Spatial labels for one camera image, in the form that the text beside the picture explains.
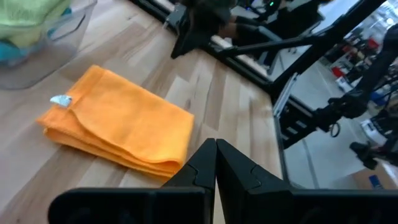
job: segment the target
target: black metal frame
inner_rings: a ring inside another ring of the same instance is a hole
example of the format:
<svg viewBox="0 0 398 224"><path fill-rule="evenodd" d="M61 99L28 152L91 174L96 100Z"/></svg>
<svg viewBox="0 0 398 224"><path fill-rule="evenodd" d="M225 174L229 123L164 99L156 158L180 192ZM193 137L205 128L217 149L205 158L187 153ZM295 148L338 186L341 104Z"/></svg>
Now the black metal frame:
<svg viewBox="0 0 398 224"><path fill-rule="evenodd" d="M130 1L148 12L150 15L154 16L160 22L165 22L166 17L170 14L170 11L156 0ZM270 94L272 102L275 103L280 97L282 90L290 77L296 74L301 75L305 72L318 59L324 56L335 44L341 42L346 34L353 30L360 22L365 20L365 18L374 12L384 1L385 0L361 0L345 15L340 17L332 26L324 29L318 34L308 37L297 37L280 42L269 42L250 46L231 47L224 50L212 47L217 45L217 43L211 42L209 45L203 46L202 49L232 68L244 78L247 78L260 89ZM308 44L313 45L274 82L235 57L235 55L246 54L249 52L279 50ZM317 130L318 126L317 121L314 119L314 114L314 110L302 103L299 99L294 96L289 96L280 119L275 118L275 126L277 128L281 154L281 164L285 178L287 178L287 173L284 167L285 162L283 150Z"/></svg>

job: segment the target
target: butcher block countertop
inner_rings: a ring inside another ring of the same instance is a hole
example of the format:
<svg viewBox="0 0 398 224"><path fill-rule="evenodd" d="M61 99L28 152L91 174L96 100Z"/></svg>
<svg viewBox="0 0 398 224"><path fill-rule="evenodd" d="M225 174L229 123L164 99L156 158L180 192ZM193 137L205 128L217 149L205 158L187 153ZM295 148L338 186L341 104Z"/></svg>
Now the butcher block countertop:
<svg viewBox="0 0 398 224"><path fill-rule="evenodd" d="M92 64L194 114L188 156L206 138L222 138L282 178L269 95L204 51L172 60L175 39L133 3L99 0L70 63L32 88L0 90L0 223L46 223L50 202L75 187L162 185L135 170L55 144L35 123L50 108L49 99L65 93ZM213 40L228 46L219 37ZM247 56L240 59L253 63ZM224 223L218 193L214 219Z"/></svg>

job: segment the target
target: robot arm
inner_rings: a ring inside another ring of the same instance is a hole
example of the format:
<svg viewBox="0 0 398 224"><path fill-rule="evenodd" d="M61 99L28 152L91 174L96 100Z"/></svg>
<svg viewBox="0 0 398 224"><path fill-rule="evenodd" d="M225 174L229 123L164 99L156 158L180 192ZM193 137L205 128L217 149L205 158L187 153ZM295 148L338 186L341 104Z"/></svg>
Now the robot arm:
<svg viewBox="0 0 398 224"><path fill-rule="evenodd" d="M335 124L340 118L357 118L364 114L368 109L368 103L373 89L378 85L383 76L387 73L390 64L398 57L398 24L392 26L386 33L383 41L383 48L377 55L375 61L363 74L362 80L357 86L346 93L341 98L331 98L329 105L325 108L317 109L316 120L318 127L324 131L329 131L330 126ZM398 134L398 127L393 130ZM358 158L364 165L374 169L377 162L375 157L384 159L391 164L398 166L398 139L390 139L382 147L371 149L368 145L352 143L350 148L357 153Z"/></svg>

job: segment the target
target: green cloth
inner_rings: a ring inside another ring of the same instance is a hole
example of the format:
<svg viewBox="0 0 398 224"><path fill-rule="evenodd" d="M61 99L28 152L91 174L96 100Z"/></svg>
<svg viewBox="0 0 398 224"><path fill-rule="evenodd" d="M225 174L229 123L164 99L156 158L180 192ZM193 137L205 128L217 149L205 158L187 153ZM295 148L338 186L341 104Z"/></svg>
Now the green cloth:
<svg viewBox="0 0 398 224"><path fill-rule="evenodd" d="M54 20L69 7L71 0L0 0L0 39L17 47L40 40L45 21Z"/></svg>

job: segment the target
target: red object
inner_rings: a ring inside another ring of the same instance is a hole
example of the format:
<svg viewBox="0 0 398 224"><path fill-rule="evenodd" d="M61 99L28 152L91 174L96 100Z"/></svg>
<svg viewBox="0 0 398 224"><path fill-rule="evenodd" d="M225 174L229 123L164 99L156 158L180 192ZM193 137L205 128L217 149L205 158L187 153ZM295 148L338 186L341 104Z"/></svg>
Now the red object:
<svg viewBox="0 0 398 224"><path fill-rule="evenodd" d="M350 45L346 45L343 47L344 52L349 52L351 49L352 49L352 46L350 46Z"/></svg>
<svg viewBox="0 0 398 224"><path fill-rule="evenodd" d="M344 72L341 71L339 67L333 67L331 68L331 72L335 75L335 77L340 78L344 75Z"/></svg>
<svg viewBox="0 0 398 224"><path fill-rule="evenodd" d="M380 47L380 44L377 43L373 38L369 38L368 45L372 49L378 49Z"/></svg>

